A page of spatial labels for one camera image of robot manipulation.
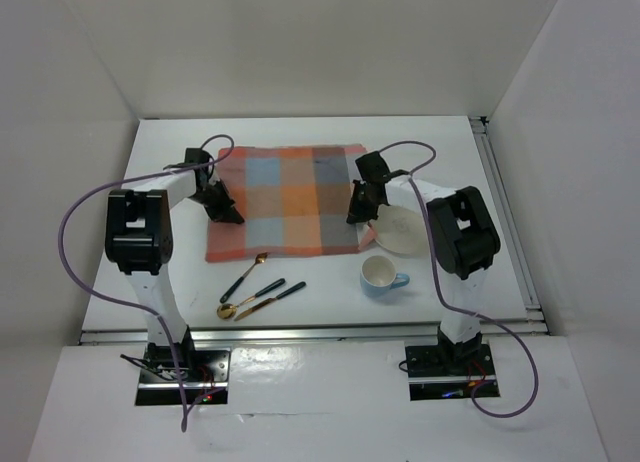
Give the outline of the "cream ceramic plate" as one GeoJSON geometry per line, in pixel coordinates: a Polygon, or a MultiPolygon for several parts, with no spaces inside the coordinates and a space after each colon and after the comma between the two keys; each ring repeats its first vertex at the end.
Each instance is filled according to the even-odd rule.
{"type": "Polygon", "coordinates": [[[428,249],[424,221],[411,210],[382,205],[378,218],[372,220],[370,226],[378,245],[396,255],[413,256],[428,249]]]}

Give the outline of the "gold fork dark handle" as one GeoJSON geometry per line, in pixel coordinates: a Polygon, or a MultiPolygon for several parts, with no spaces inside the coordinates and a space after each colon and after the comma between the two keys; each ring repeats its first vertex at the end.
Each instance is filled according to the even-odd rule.
{"type": "Polygon", "coordinates": [[[230,297],[236,292],[239,286],[245,281],[245,279],[250,275],[254,268],[258,265],[263,264],[269,256],[268,252],[262,252],[255,256],[253,264],[224,292],[224,294],[220,297],[219,303],[225,304],[229,301],[230,297]]]}

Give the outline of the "light blue mug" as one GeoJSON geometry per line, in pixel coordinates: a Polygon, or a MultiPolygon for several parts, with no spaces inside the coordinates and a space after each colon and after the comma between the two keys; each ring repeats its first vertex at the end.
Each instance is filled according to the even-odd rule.
{"type": "Polygon", "coordinates": [[[362,292],[371,298],[385,295],[387,292],[407,286],[410,277],[399,273],[390,259],[376,255],[367,258],[360,271],[362,292]]]}

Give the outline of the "checked orange blue placemat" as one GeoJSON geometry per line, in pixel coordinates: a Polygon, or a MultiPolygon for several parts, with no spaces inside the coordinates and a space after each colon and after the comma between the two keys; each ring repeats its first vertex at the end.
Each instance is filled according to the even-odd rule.
{"type": "Polygon", "coordinates": [[[205,260],[222,263],[267,252],[315,257],[354,254],[360,237],[346,223],[360,144],[239,146],[216,165],[240,225],[211,222],[205,260]]]}

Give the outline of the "gold spoon dark handle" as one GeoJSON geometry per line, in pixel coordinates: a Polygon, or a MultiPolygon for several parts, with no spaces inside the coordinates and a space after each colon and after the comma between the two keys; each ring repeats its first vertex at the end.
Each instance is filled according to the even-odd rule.
{"type": "Polygon", "coordinates": [[[249,302],[253,302],[255,299],[266,295],[269,292],[272,292],[273,290],[284,286],[286,283],[286,280],[284,278],[280,278],[277,279],[276,281],[272,282],[271,284],[269,284],[268,286],[262,288],[261,290],[259,290],[258,292],[256,292],[255,294],[253,294],[252,296],[246,298],[245,300],[243,300],[242,302],[238,303],[238,304],[231,304],[231,303],[224,303],[222,305],[220,305],[216,311],[217,316],[222,319],[222,320],[227,320],[230,319],[231,317],[233,317],[236,312],[237,309],[245,304],[248,304],[249,302]]]}

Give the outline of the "gold knife dark handle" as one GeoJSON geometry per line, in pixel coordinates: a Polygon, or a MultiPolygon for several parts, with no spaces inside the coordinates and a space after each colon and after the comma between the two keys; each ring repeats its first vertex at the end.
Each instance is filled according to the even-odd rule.
{"type": "Polygon", "coordinates": [[[280,294],[278,294],[278,295],[276,295],[274,297],[270,297],[270,298],[268,298],[266,300],[263,300],[263,301],[259,302],[258,304],[256,304],[255,306],[250,307],[247,310],[241,312],[239,315],[237,315],[234,318],[234,321],[237,322],[237,321],[243,320],[246,317],[252,315],[253,313],[255,313],[255,312],[267,307],[268,305],[270,305],[270,304],[272,304],[272,303],[274,303],[274,302],[276,302],[278,300],[281,300],[281,299],[283,299],[283,298],[285,298],[285,297],[287,297],[289,295],[292,295],[292,294],[304,289],[306,286],[307,286],[307,284],[304,281],[299,282],[299,283],[295,284],[294,286],[286,289],[284,292],[282,292],[282,293],[280,293],[280,294]]]}

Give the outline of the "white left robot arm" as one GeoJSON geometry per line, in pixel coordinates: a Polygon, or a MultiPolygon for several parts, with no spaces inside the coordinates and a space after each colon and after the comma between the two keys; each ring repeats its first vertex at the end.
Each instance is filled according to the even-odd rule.
{"type": "Polygon", "coordinates": [[[212,222],[244,223],[214,171],[178,164],[133,189],[111,191],[105,233],[106,256],[126,276],[144,312],[148,364],[176,381],[193,376],[198,359],[168,271],[174,250],[171,209],[185,199],[200,204],[212,222]]]}

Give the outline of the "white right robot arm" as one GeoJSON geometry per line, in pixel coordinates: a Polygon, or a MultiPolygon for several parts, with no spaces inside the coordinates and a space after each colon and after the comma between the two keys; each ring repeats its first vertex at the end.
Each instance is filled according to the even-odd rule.
{"type": "Polygon", "coordinates": [[[448,374],[460,373],[481,350],[480,294],[501,249],[482,194],[472,186],[455,190],[409,175],[385,182],[355,180],[347,222],[369,222],[383,205],[423,216],[436,295],[445,308],[435,363],[448,374]]]}

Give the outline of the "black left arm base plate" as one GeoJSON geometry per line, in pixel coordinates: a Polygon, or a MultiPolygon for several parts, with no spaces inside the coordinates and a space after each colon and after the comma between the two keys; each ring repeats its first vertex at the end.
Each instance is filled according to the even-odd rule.
{"type": "MultiPolygon", "coordinates": [[[[227,349],[196,349],[187,361],[179,362],[182,380],[185,383],[227,382],[230,358],[231,352],[227,349]]],[[[169,353],[155,359],[145,353],[137,362],[140,364],[141,383],[177,383],[176,370],[169,353]]]]}

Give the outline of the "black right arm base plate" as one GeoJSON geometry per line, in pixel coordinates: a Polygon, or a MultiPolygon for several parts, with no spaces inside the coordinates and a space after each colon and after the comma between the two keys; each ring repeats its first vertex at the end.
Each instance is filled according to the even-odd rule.
{"type": "Polygon", "coordinates": [[[488,344],[462,362],[446,362],[435,345],[406,346],[406,369],[410,378],[489,378],[496,375],[488,344]]]}

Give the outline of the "aluminium front table rail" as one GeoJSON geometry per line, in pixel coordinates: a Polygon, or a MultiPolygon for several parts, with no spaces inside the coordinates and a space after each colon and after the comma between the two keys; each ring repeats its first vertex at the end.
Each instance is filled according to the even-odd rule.
{"type": "MultiPolygon", "coordinates": [[[[431,323],[403,323],[391,325],[326,326],[303,328],[214,328],[192,329],[196,344],[214,343],[299,343],[311,341],[365,341],[377,339],[434,338],[438,325],[431,323]]],[[[141,330],[82,331],[79,345],[142,344],[147,334],[141,330]]]]}

